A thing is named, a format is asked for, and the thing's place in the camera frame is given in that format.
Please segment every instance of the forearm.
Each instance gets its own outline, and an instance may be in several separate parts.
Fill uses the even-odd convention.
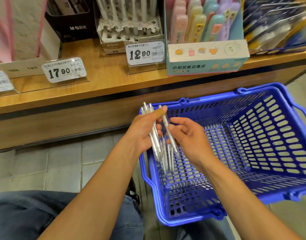
[[[202,168],[242,239],[299,239],[217,158]]]
[[[138,155],[125,136],[39,239],[109,239]]]

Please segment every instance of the floor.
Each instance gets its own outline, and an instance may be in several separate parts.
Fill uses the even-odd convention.
[[[288,90],[306,108],[306,74],[288,85]],[[125,130],[118,130],[0,153],[0,192],[30,189],[79,192],[124,133]],[[171,229],[156,218],[151,188],[141,177],[139,163],[133,178],[141,197],[145,239],[174,239]],[[306,196],[301,202],[283,201],[267,207],[306,240]]]

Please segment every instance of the price tag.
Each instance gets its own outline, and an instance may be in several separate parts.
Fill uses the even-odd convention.
[[[79,57],[45,63],[42,65],[42,69],[51,83],[76,79],[87,75],[83,61]]]
[[[127,62],[131,66],[163,62],[165,59],[164,42],[162,41],[128,44],[125,49]]]
[[[0,71],[0,92],[15,90],[12,82],[5,72]]]

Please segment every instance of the right hand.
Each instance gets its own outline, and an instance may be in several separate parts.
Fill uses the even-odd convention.
[[[203,167],[206,161],[217,159],[212,151],[204,129],[189,118],[172,117],[168,129],[189,161],[196,167]]]

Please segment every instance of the blue jeans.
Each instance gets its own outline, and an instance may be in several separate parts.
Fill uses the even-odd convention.
[[[35,240],[77,193],[14,191],[0,193],[0,240]],[[178,228],[177,240],[233,240],[226,219],[190,223]],[[143,218],[135,200],[125,196],[111,240],[142,240]]]

